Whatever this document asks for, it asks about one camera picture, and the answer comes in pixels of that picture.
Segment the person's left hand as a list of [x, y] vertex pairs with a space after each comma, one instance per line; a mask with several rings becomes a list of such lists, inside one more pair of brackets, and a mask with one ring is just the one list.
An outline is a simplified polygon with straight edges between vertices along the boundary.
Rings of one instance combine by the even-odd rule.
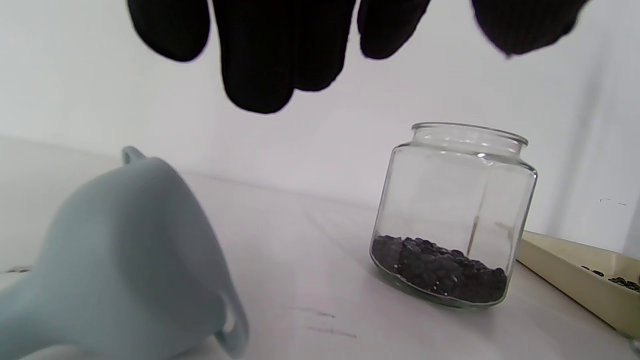
[[195, 60], [217, 27], [221, 77], [242, 110], [274, 114], [294, 91], [328, 88], [345, 65], [352, 16], [359, 48], [384, 60], [404, 46], [428, 0], [128, 0], [138, 37], [156, 54]]

